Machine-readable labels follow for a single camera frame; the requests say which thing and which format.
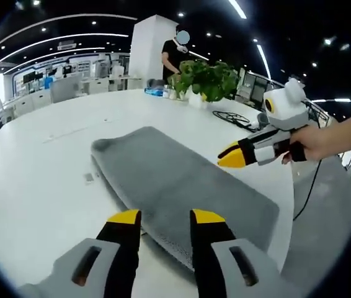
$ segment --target green leaves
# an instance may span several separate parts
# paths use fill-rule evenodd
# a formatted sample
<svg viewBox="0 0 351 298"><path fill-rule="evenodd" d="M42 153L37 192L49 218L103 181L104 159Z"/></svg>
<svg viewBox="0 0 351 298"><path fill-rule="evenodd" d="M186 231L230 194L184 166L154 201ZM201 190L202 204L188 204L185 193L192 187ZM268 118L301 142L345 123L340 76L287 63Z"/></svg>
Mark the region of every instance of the green leaves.
<svg viewBox="0 0 351 298"><path fill-rule="evenodd" d="M184 61L180 64L181 75L175 74L169 78L169 84L174 87L177 96L187 92L192 86L195 94L206 94L207 101L220 101L236 89L238 75L223 62L215 66L205 61Z"/></svg>

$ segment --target round table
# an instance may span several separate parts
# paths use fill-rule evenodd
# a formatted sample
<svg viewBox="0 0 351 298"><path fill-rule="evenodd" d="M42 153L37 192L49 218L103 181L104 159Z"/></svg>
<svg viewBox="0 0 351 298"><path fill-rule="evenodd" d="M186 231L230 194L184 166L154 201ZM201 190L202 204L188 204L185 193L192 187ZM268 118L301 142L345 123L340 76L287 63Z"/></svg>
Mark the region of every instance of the round table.
<svg viewBox="0 0 351 298"><path fill-rule="evenodd" d="M52 104L6 124L0 131L0 270L15 286L38 283L54 261L85 238L95 238L119 207L96 175L91 143L153 126L216 164L230 143L250 134L212 115L258 111L223 99L206 109L142 90L95 94ZM268 255L281 270L293 224L290 165L226 169L280 208ZM86 181L91 173L93 182ZM147 236L141 237L133 297L198 297L192 274Z"/></svg>

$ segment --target gray towel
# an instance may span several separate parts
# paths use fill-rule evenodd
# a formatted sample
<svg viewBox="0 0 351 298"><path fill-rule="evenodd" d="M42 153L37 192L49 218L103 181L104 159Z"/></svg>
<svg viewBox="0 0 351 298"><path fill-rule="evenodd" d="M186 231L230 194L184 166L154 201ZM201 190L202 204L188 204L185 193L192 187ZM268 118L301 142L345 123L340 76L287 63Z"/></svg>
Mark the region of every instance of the gray towel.
<svg viewBox="0 0 351 298"><path fill-rule="evenodd" d="M267 250L278 206L157 129L96 140L92 155L123 203L142 211L146 232L188 268L191 209L221 215L237 238Z"/></svg>

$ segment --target black ceiling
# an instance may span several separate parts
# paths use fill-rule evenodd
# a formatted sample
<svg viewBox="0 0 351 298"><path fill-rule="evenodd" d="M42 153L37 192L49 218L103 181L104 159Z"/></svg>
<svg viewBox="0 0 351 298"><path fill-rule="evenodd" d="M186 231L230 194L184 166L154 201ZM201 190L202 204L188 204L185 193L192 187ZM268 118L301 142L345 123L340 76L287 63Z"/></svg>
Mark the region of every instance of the black ceiling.
<svg viewBox="0 0 351 298"><path fill-rule="evenodd" d="M31 43L52 37L82 33L126 34L124 37L73 38L81 47L105 47L105 51L128 52L133 26L154 14L182 22L191 35L193 48L212 61L222 59L234 66L247 65L249 70L267 75L264 64L252 39L257 38L267 57L272 78L284 83L289 75L300 77L311 99L351 97L351 1L318 0L237 0L247 19L241 19L228 0L114 0L65 1L41 0L38 7L33 0L19 1L23 9L15 9L0 25L0 41L28 25L71 14L116 14L137 20L114 17L75 17L61 19L17 34L2 45L0 59ZM184 12L185 17L178 17ZM334 38L331 46L325 38ZM349 44L347 50L340 50ZM23 51L6 62L22 63L53 53L58 40Z"/></svg>

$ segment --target floor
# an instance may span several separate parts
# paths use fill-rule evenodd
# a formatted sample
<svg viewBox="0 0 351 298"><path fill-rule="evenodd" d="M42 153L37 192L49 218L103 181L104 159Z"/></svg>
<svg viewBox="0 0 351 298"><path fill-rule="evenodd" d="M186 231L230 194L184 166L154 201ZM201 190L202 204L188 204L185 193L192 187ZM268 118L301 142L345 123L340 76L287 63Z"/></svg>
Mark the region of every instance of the floor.
<svg viewBox="0 0 351 298"><path fill-rule="evenodd" d="M303 207L316 167L295 180L295 215ZM282 276L309 293L329 272L351 234L351 180L338 157L322 161L303 213L295 220Z"/></svg>

